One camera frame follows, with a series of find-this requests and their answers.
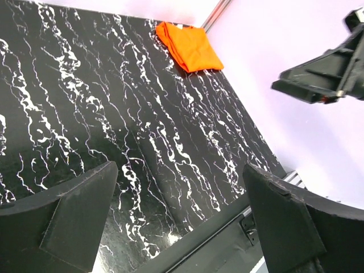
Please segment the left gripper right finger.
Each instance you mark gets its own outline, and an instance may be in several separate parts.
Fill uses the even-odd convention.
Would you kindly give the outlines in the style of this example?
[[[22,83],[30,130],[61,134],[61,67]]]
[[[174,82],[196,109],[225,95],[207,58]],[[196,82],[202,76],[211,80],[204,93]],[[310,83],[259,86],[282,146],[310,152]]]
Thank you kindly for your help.
[[[363,210],[246,164],[243,180],[269,272],[363,272]]]

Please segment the orange t shirt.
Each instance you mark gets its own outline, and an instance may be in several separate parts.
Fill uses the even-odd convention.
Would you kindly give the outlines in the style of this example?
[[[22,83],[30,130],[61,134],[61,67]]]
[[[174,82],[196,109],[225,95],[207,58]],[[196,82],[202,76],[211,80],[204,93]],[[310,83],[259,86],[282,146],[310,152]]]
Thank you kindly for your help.
[[[169,22],[161,22],[156,27],[156,34],[173,59],[186,72],[224,69],[203,28],[180,28]]]

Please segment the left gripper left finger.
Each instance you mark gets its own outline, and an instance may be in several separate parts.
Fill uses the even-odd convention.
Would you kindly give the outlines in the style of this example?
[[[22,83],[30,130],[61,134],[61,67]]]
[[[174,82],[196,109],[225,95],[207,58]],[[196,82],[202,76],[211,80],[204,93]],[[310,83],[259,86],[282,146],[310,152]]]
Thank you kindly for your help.
[[[106,162],[1,205],[1,272],[92,272],[117,176]]]

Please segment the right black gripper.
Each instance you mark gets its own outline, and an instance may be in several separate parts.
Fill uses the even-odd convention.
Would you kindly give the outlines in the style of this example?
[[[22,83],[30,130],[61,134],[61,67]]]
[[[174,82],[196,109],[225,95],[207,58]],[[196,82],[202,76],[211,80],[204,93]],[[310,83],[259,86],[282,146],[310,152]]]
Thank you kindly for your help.
[[[309,104],[331,104],[346,96],[363,101],[363,7],[344,19],[350,36],[337,48],[290,68],[271,89]]]

